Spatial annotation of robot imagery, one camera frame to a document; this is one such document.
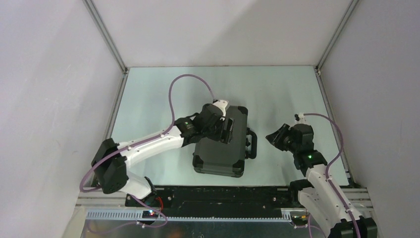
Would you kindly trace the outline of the black poker set case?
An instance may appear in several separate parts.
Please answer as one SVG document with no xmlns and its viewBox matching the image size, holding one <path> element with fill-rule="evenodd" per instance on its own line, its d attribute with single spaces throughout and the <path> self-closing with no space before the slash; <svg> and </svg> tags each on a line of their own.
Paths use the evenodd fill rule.
<svg viewBox="0 0 420 238">
<path fill-rule="evenodd" d="M 240 178 L 245 160 L 257 156 L 257 134 L 248 127 L 248 109 L 231 106 L 227 116 L 233 119 L 232 137 L 228 144 L 207 138 L 196 144 L 192 165 L 200 174 Z"/>
</svg>

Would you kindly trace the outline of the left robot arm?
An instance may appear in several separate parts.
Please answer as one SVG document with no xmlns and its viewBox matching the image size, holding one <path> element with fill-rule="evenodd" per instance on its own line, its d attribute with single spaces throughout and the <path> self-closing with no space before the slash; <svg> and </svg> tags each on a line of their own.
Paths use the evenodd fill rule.
<svg viewBox="0 0 420 238">
<path fill-rule="evenodd" d="M 104 194 L 124 192 L 143 201 L 156 195 L 148 177 L 138 177 L 129 169 L 162 152 L 196 144 L 207 138 L 228 144 L 234 120 L 227 117 L 229 102 L 216 100 L 205 104 L 200 113 L 175 120 L 173 124 L 148 138 L 116 143 L 104 140 L 93 161 L 93 172 Z"/>
</svg>

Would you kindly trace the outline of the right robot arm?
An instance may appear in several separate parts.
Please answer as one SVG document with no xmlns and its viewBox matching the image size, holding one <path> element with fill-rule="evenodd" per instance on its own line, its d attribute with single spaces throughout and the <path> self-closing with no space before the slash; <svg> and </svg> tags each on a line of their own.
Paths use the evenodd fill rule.
<svg viewBox="0 0 420 238">
<path fill-rule="evenodd" d="M 296 169 L 304 179 L 290 182 L 293 200 L 304 206 L 328 238 L 375 238 L 378 228 L 373 218 L 366 218 L 345 196 L 327 171 L 327 161 L 315 149 L 312 126 L 284 124 L 267 135 L 275 148 L 293 155 Z"/>
</svg>

